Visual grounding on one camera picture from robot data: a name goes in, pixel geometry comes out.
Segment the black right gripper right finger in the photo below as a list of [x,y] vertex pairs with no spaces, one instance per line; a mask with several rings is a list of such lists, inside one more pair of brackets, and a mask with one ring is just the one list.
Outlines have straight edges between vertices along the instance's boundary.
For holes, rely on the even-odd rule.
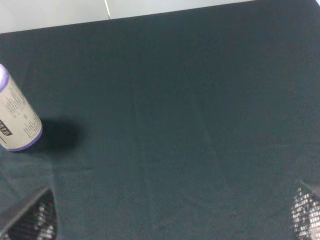
[[320,239],[320,185],[299,180],[291,207],[296,240]]

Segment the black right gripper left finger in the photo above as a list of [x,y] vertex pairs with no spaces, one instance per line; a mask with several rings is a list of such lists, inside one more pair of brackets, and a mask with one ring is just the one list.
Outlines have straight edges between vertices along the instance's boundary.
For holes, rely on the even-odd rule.
[[41,187],[0,213],[2,240],[55,240],[58,218],[49,187]]

